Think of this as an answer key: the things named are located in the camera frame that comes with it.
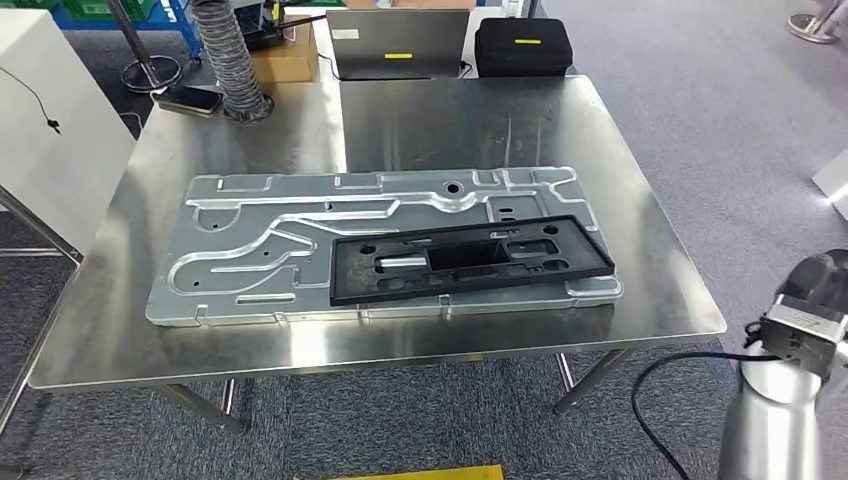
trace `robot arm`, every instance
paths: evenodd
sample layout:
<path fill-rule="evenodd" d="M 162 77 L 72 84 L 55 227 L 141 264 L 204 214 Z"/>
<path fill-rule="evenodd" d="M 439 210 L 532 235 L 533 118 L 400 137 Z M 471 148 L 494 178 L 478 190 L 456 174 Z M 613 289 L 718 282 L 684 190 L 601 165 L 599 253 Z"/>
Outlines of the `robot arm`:
<path fill-rule="evenodd" d="M 720 480 L 822 478 L 816 413 L 848 387 L 846 323 L 848 250 L 804 259 L 748 331 L 747 354 L 782 360 L 740 364 Z"/>

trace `stainless steel table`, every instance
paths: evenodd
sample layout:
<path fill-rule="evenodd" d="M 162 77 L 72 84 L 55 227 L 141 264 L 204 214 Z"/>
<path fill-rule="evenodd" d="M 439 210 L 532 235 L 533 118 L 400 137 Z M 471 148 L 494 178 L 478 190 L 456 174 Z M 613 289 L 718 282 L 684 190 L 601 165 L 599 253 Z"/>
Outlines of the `stainless steel table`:
<path fill-rule="evenodd" d="M 66 287 L 29 384 L 51 392 L 155 386 L 234 430 L 180 383 L 366 365 L 607 349 L 562 411 L 626 349 L 726 325 L 588 78 L 279 86 L 264 123 L 240 129 L 154 109 L 98 231 Z M 605 234 L 624 296 L 614 306 L 528 314 L 156 327 L 145 303 L 175 212 L 199 174 L 568 165 Z"/>

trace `black plastic part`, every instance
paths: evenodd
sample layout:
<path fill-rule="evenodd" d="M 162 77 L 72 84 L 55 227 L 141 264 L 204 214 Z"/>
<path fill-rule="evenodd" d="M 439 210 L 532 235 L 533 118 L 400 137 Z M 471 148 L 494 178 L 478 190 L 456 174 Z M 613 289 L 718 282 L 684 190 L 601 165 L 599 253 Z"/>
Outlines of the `black plastic part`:
<path fill-rule="evenodd" d="M 265 0 L 262 3 L 233 9 L 248 51 L 272 48 L 285 43 L 285 37 L 279 32 L 272 18 L 273 6 L 273 2 Z"/>
<path fill-rule="evenodd" d="M 573 215 L 333 241 L 330 305 L 612 275 L 615 264 Z"/>

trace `white panel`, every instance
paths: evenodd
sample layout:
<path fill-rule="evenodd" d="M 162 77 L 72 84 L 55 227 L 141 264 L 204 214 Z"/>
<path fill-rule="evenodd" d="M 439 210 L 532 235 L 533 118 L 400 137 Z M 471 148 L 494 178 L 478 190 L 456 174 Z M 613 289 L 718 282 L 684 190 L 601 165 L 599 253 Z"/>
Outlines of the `white panel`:
<path fill-rule="evenodd" d="M 43 10 L 0 10 L 0 182 L 85 255 L 135 141 Z"/>

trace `carpet floor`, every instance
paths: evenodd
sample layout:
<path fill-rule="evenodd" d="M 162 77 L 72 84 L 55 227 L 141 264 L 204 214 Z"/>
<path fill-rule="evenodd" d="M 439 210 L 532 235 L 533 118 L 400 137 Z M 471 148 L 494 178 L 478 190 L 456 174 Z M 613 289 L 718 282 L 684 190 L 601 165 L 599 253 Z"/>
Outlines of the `carpet floor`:
<path fill-rule="evenodd" d="M 809 178 L 848 147 L 846 47 L 789 36 L 791 13 L 814 2 L 595 0 L 543 3 L 562 19 L 705 282 L 728 319 L 724 348 L 768 304 L 805 255 L 845 243 L 845 222 Z M 145 96 L 118 81 L 131 53 L 116 32 L 68 39 L 118 111 L 146 119 Z M 187 62 L 181 38 L 142 37 Z M 186 63 L 188 84 L 207 68 Z M 137 134 L 132 117 L 128 128 Z M 2 246 L 32 242 L 0 214 Z M 0 387 L 8 388 L 70 272 L 64 260 L 0 262 Z M 508 478 L 647 479 L 674 472 L 629 409 L 634 376 L 651 359 L 722 348 L 713 340 L 636 352 L 578 408 L 550 413 L 561 382 L 551 357 L 239 382 L 235 436 L 150 390 L 46 395 L 27 391 L 0 440 L 0 462 L 34 478 L 332 478 L 499 463 Z M 585 372 L 600 355 L 570 355 Z M 210 399 L 219 384 L 192 387 Z M 723 409 L 734 377 L 725 362 L 658 372 L 646 417 L 692 478 L 715 478 Z M 848 407 L 823 422 L 827 478 L 848 478 Z"/>

